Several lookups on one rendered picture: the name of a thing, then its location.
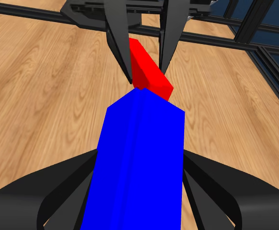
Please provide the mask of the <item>blue hollow socket block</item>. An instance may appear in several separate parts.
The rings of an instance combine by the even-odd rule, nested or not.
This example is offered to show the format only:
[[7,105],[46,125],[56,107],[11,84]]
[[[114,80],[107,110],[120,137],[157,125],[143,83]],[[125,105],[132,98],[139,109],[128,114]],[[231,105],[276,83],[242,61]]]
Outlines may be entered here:
[[180,230],[183,110],[148,89],[107,108],[80,230]]

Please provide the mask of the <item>thin red peg bar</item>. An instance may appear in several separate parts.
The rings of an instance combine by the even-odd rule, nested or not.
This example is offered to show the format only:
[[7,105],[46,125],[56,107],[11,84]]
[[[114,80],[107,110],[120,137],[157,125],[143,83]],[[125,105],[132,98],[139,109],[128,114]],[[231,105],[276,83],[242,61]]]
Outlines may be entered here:
[[138,89],[148,89],[164,100],[169,100],[173,86],[152,60],[137,39],[130,38],[132,84]]

